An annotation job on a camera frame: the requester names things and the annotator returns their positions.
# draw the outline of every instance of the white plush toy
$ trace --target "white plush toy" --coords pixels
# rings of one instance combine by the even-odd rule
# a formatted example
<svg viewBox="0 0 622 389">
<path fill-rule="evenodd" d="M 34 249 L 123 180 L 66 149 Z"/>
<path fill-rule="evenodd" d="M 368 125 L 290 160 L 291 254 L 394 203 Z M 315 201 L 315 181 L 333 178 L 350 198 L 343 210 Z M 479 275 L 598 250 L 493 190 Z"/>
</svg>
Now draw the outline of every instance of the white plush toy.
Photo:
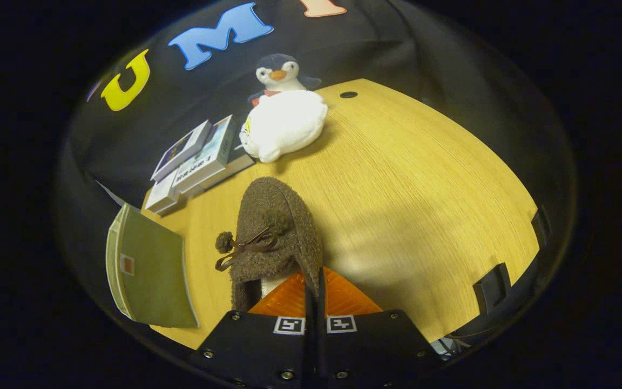
<svg viewBox="0 0 622 389">
<path fill-rule="evenodd" d="M 316 140 L 323 130 L 328 106 L 311 91 L 284 91 L 261 96 L 241 128 L 244 150 L 261 162 L 274 162 Z"/>
</svg>

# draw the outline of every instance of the penguin beak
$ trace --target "penguin beak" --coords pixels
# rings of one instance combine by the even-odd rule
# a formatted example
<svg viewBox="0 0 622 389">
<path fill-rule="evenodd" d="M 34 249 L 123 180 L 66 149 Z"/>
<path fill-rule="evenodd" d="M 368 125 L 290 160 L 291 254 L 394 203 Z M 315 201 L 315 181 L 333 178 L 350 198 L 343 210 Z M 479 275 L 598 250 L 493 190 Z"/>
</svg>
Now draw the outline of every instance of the penguin beak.
<svg viewBox="0 0 622 389">
<path fill-rule="evenodd" d="M 270 78 L 274 79 L 275 81 L 280 81 L 281 79 L 284 79 L 285 77 L 287 77 L 287 72 L 284 70 L 276 70 L 270 73 Z"/>
</svg>

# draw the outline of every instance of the green book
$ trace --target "green book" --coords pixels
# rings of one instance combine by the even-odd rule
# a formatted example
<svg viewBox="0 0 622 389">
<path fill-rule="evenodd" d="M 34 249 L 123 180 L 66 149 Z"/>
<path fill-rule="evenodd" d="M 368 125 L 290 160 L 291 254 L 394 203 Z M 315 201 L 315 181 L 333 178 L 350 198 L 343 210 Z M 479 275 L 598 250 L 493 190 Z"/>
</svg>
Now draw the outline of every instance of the green book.
<svg viewBox="0 0 622 389">
<path fill-rule="evenodd" d="M 160 327 L 198 327 L 185 272 L 184 239 L 128 204 L 109 227 L 107 280 L 117 308 Z"/>
</svg>

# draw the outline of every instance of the blue letter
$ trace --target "blue letter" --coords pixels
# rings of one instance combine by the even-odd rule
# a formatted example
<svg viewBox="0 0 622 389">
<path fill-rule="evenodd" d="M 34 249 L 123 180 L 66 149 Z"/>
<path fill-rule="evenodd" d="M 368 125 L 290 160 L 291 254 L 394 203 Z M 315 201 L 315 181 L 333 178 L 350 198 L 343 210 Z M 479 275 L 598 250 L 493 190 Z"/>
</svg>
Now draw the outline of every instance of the blue letter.
<svg viewBox="0 0 622 389">
<path fill-rule="evenodd" d="M 171 40 L 167 46 L 177 45 L 186 57 L 184 69 L 190 70 L 210 59 L 212 53 L 198 47 L 224 50 L 229 42 L 229 31 L 234 30 L 234 42 L 243 43 L 272 32 L 272 25 L 265 25 L 254 13 L 256 3 L 246 3 L 228 10 L 220 17 L 215 29 L 197 27 L 189 29 Z"/>
</svg>

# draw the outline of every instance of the table surface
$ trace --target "table surface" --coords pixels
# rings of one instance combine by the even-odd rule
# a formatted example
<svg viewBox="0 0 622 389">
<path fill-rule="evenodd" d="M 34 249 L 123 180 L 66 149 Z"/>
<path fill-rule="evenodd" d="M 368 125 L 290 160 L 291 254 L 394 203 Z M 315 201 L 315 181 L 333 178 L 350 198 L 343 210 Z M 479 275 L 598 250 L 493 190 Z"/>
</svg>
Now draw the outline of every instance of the table surface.
<svg viewBox="0 0 622 389">
<path fill-rule="evenodd" d="M 355 91 L 354 98 L 340 98 Z M 151 326 L 193 349 L 231 309 L 215 238 L 236 231 L 244 191 L 272 176 L 299 193 L 325 246 L 325 265 L 384 310 L 405 310 L 429 342 L 479 315 L 473 284 L 505 262 L 511 283 L 538 252 L 536 205 L 507 165 L 429 106 L 356 79 L 316 91 L 326 99 L 322 135 L 277 162 L 256 165 L 159 217 L 185 237 L 198 329 Z"/>
</svg>

